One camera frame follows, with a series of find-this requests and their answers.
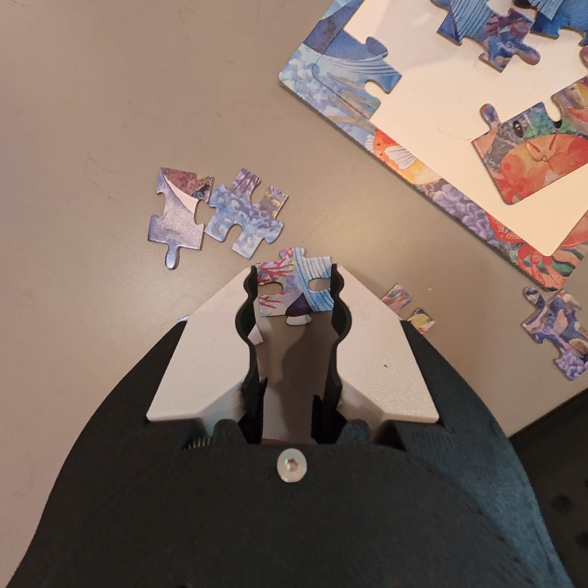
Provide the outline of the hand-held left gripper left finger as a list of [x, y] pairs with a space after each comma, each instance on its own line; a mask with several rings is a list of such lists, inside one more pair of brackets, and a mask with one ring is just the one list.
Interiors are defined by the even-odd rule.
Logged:
[[261, 442], [263, 398], [255, 345], [255, 267], [243, 270], [187, 318], [187, 325], [146, 413], [150, 422], [196, 419], [212, 435], [237, 421], [248, 442]]

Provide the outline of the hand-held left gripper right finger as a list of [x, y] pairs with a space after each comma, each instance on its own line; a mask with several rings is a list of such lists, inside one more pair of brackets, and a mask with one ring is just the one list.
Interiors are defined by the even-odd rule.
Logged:
[[325, 391], [313, 398], [312, 437], [335, 442], [346, 422], [362, 420], [374, 437], [387, 421], [437, 423], [439, 413], [401, 320], [341, 265], [333, 265]]

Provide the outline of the joined orange crab puzzle pieces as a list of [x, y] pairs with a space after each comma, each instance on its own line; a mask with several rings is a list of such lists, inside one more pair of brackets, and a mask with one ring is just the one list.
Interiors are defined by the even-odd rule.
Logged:
[[560, 118], [539, 102], [501, 121], [481, 107], [489, 131], [472, 140], [503, 201], [513, 205], [587, 163], [587, 76], [551, 97]]

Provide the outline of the sea print jigsaw puzzle board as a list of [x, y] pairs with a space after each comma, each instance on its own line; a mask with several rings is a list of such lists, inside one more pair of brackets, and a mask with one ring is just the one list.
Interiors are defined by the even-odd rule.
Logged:
[[[489, 131], [485, 104], [505, 121], [543, 102], [559, 119], [552, 95], [587, 76], [583, 35], [562, 28], [553, 39], [530, 30], [525, 43], [539, 63], [514, 55], [499, 72], [479, 60], [478, 40], [458, 45], [437, 33], [446, 15], [432, 1], [334, 1], [280, 82], [543, 289], [558, 290], [587, 257], [587, 164], [508, 205], [472, 140]], [[341, 30], [362, 43], [379, 40], [401, 73], [390, 93], [365, 84], [380, 99], [369, 119], [312, 73]]]

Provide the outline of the blue swoosh corner puzzle piece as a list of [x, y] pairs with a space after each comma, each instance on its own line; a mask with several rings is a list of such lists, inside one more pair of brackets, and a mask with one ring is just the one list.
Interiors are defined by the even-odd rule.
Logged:
[[390, 93], [401, 73], [385, 61], [387, 48], [369, 36], [359, 42], [341, 30], [312, 67], [317, 80], [330, 88], [354, 110], [369, 119], [380, 106], [380, 99], [365, 89], [367, 82]]

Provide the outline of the pink coral seahorse puzzle piece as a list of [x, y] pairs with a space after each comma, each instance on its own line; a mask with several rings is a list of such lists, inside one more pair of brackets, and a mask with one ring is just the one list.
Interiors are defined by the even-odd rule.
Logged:
[[537, 65], [541, 59], [540, 53], [525, 43], [534, 19], [514, 8], [509, 9], [506, 15], [494, 10], [490, 12], [489, 19], [475, 36], [475, 40], [483, 47], [479, 60], [499, 72], [505, 69], [514, 55], [518, 55], [525, 63]]

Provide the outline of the dark blue striped puzzle piece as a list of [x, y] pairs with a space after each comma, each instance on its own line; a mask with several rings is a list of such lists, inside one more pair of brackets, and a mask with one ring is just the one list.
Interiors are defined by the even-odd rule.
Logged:
[[531, 32], [557, 39], [562, 28], [583, 35], [580, 45], [587, 46], [587, 1], [513, 1], [518, 8], [537, 10]]

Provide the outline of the purple grey peeled puzzle piece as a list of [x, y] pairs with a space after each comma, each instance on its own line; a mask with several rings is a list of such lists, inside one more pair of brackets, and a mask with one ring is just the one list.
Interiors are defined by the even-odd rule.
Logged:
[[176, 269], [181, 247], [200, 251], [204, 224], [195, 222], [199, 201], [209, 202], [214, 186], [213, 176], [161, 167], [156, 183], [156, 193], [165, 196], [161, 216], [152, 215], [148, 240], [166, 244], [165, 265]]

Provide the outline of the pale blue zebra-striped puzzle piece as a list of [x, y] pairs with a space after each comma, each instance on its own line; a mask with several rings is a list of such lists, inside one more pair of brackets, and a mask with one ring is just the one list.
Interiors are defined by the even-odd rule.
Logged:
[[204, 232], [223, 242], [232, 226], [238, 224], [242, 231], [232, 245], [232, 250], [250, 259], [262, 240], [273, 243], [283, 229], [283, 223], [276, 220], [280, 209], [288, 199], [281, 190], [269, 186], [259, 203], [251, 201], [251, 194], [261, 179], [241, 169], [231, 187], [219, 185], [209, 199], [209, 205], [216, 209]]

